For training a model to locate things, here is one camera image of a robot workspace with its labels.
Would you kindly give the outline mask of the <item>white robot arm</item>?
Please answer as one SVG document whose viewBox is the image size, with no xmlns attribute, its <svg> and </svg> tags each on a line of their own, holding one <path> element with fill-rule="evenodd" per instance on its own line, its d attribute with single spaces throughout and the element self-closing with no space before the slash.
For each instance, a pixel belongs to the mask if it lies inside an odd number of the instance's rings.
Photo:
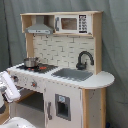
<svg viewBox="0 0 128 128">
<path fill-rule="evenodd" d="M 21 97 L 14 85 L 11 76 L 7 71 L 0 72 L 0 114 L 3 114 L 6 107 L 4 99 L 9 103 L 19 100 Z M 0 128 L 36 128 L 33 124 L 21 117 L 8 118 Z"/>
</svg>

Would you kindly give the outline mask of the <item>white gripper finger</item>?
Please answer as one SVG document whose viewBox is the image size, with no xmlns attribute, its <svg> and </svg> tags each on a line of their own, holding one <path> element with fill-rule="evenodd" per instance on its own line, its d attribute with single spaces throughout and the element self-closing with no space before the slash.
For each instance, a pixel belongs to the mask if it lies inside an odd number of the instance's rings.
<svg viewBox="0 0 128 128">
<path fill-rule="evenodd" d="M 17 101 L 20 98 L 19 91 L 6 71 L 0 72 L 0 84 L 6 87 L 5 97 L 8 102 Z"/>
</svg>

